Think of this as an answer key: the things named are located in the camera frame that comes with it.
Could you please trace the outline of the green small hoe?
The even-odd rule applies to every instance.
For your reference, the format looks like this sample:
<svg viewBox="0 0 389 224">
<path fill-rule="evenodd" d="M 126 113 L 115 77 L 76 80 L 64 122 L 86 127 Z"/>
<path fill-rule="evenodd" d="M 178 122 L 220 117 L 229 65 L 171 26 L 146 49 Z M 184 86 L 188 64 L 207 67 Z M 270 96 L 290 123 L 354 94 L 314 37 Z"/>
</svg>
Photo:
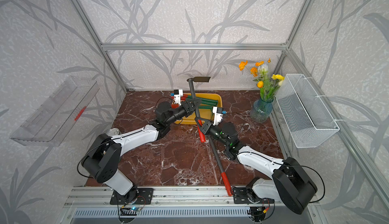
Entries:
<svg viewBox="0 0 389 224">
<path fill-rule="evenodd" d="M 218 105 L 218 101 L 217 100 L 202 99 L 202 103 L 199 106 L 199 109 L 211 110 L 213 107 L 216 107 L 217 105 Z M 171 106 L 172 106 L 172 108 L 177 108 L 179 105 L 178 104 L 172 104 Z"/>
<path fill-rule="evenodd" d="M 213 107 L 216 107 L 216 106 L 218 106 L 218 104 L 214 104 L 214 105 L 201 104 L 199 106 L 200 117 L 204 118 L 204 119 L 208 119 L 208 120 L 213 119 L 214 114 L 213 114 L 212 110 L 213 110 Z"/>
<path fill-rule="evenodd" d="M 183 98 L 192 98 L 191 95 L 189 94 L 184 94 L 183 96 L 181 96 L 181 99 Z M 203 98 L 201 97 L 201 100 L 202 100 L 202 103 L 212 103 L 212 104 L 218 104 L 218 100 L 216 99 L 210 99 L 210 98 Z"/>
</svg>

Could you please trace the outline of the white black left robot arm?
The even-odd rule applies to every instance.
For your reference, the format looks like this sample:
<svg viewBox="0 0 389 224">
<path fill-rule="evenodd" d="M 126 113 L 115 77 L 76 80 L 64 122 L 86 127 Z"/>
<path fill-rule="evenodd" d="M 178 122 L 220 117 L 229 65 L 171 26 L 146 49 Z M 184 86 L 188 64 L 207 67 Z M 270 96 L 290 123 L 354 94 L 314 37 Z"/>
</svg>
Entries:
<svg viewBox="0 0 389 224">
<path fill-rule="evenodd" d="M 117 136 L 99 135 L 80 165 L 98 183 L 104 183 L 118 195 L 128 196 L 136 190 L 134 184 L 118 170 L 121 156 L 144 144 L 158 141 L 170 131 L 170 125 L 192 115 L 201 104 L 200 98 L 188 98 L 175 109 L 167 101 L 155 110 L 156 119 L 146 126 Z"/>
</svg>

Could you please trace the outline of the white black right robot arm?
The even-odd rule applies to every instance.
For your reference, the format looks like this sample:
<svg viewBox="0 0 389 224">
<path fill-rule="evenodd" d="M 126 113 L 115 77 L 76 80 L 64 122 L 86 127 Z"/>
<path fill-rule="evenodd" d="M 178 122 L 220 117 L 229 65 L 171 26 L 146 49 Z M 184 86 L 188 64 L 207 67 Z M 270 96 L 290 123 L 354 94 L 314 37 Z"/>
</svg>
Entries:
<svg viewBox="0 0 389 224">
<path fill-rule="evenodd" d="M 292 157 L 274 158 L 244 145 L 232 123 L 221 128 L 212 121 L 199 117 L 196 122 L 201 133 L 224 144 L 223 153 L 228 159 L 251 167 L 273 181 L 274 191 L 266 190 L 259 180 L 249 184 L 253 202 L 264 198 L 279 199 L 295 214 L 303 213 L 318 191 L 316 184 L 304 170 L 305 166 Z"/>
</svg>

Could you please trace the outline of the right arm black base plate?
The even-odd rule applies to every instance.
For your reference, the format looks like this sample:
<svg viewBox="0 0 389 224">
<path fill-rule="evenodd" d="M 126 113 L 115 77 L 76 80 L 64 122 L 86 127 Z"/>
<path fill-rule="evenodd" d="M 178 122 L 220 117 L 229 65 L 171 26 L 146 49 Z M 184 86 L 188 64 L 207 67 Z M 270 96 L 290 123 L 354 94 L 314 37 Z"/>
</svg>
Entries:
<svg viewBox="0 0 389 224">
<path fill-rule="evenodd" d="M 261 204 L 261 205 L 270 205 L 274 204 L 274 199 L 255 197 L 254 200 L 250 200 L 250 197 L 253 197 L 253 194 L 248 194 L 245 187 L 232 187 L 232 194 L 235 204 Z"/>
</svg>

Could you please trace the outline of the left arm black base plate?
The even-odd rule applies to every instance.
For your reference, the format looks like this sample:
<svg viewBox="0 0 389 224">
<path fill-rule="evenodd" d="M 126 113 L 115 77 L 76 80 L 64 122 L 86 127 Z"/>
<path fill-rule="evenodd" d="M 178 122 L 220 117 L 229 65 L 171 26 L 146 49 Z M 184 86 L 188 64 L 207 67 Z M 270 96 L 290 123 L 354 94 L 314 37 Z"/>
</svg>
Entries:
<svg viewBox="0 0 389 224">
<path fill-rule="evenodd" d="M 153 188 L 136 187 L 133 187 L 125 195 L 120 195 L 117 191 L 114 191 L 110 200 L 110 205 L 150 205 L 152 202 L 153 193 Z"/>
</svg>

